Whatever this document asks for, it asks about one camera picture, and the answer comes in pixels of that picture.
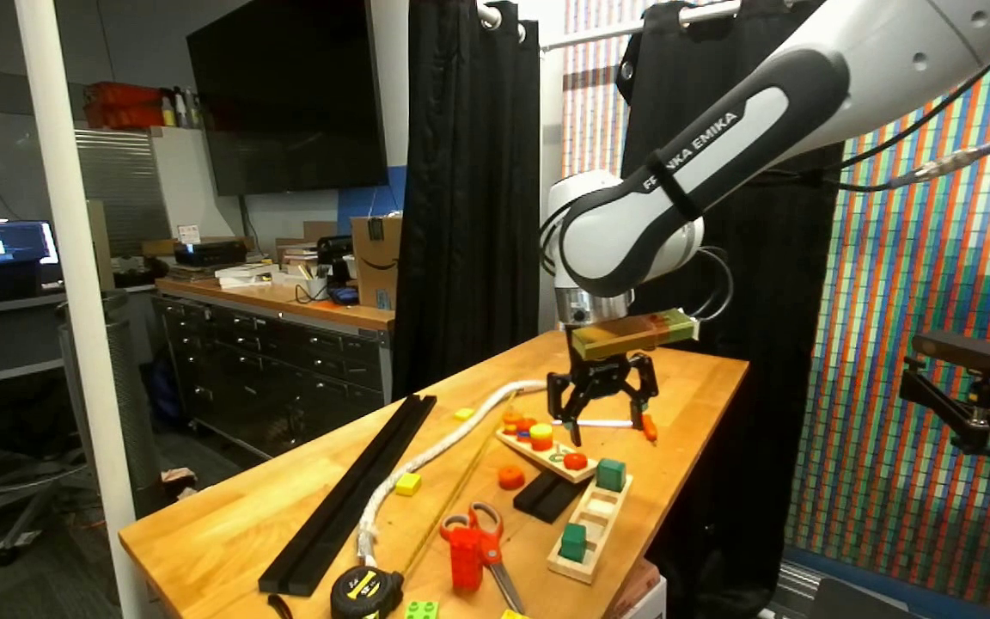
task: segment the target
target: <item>bottle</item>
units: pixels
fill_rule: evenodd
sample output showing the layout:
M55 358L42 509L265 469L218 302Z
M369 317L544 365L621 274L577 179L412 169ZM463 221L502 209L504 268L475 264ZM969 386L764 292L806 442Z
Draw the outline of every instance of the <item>bottle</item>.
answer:
M161 107L161 128L176 128L176 93L173 90L161 90L157 107Z
M190 120L190 128L204 128L198 98L197 93L185 93L185 120Z
M176 99L176 128L190 128L190 104L182 90L173 90Z

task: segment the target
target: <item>colorful led wall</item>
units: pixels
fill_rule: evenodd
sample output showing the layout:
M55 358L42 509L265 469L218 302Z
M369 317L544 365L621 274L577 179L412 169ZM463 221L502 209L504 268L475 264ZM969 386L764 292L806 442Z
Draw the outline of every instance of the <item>colorful led wall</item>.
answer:
M842 182L987 143L990 77ZM990 605L990 458L958 454L936 414L898 395L922 332L990 341L990 158L909 191L837 195L787 529L799 552ZM928 378L955 398L969 386L950 365L928 365Z

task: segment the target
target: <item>black ruler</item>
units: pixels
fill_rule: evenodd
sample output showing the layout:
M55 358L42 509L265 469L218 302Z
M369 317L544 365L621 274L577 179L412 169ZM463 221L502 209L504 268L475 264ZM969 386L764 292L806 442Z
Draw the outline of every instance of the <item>black ruler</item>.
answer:
M335 552L356 528L369 497L395 470L395 462L420 435L434 395L406 395L378 437L362 450L355 469L328 488L320 509L294 529L280 553L257 579L268 595L314 595Z

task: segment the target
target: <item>black curtain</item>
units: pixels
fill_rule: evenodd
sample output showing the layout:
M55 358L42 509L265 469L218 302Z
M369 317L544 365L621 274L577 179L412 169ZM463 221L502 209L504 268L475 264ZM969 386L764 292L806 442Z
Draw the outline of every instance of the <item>black curtain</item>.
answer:
M626 172L811 10L815 3L747 0L739 22L681 29L677 3L650 7L620 73L631 77L620 84L631 107ZM834 209L834 191L811 169L828 169L837 156L842 149L825 149L775 164L704 217L709 246L733 264L736 301L693 349L751 370L653 548L677 586L675 616L751 616L774 595ZM631 310L697 305L716 285L716 268L693 263L644 285Z
M535 333L540 47L514 3L412 0L395 395Z

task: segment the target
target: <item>wooden tabletop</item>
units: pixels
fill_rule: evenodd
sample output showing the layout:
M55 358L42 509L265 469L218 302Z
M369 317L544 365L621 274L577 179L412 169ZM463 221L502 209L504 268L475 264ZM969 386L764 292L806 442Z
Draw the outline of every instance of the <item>wooden tabletop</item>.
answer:
M660 378L660 395L650 402L650 415L660 430L657 445L634 430L583 427L583 450L590 458L626 462L626 470L631 476L590 586L546 568L546 553L570 509L555 522L544 522L514 514L512 492L495 487L502 464L522 464L528 477L535 476L495 437L507 407L546 421L546 395L528 391L502 402L475 435L427 464L416 497L388 497L382 507L375 559L385 570L406 575L406 602L435 602L438 616L502 613L498 590L487 575L475 595L453 595L447 544L435 538L442 517L460 514L471 504L487 504L504 517L502 559L528 616L601 616L657 538L677 488L688 481L747 375L747 363L688 351L653 351L653 365ZM435 395L435 407L409 445L406 462L456 430L460 414L475 414L502 386L544 378L546 373L567 373L559 332L540 333L422 390L422 395ZM356 462L395 407L400 402L131 522L119 529L127 553L176 616L273 619L279 613L257 592L260 570L314 517L332 481L342 477L348 464ZM629 421L629 398L594 398L581 421ZM285 598L292 616L328 616L328 586L342 568L355 568L355 559L355 544L348 544L308 598Z
M378 310L378 305L335 305L335 302L302 301L294 285L218 289L217 278L157 278L153 289L167 295L232 302L232 305L257 310L257 313L302 317L302 320L320 320L320 323L335 323L335 326L355 326L355 332L371 332L371 333L393 333L393 320L395 320L393 310Z

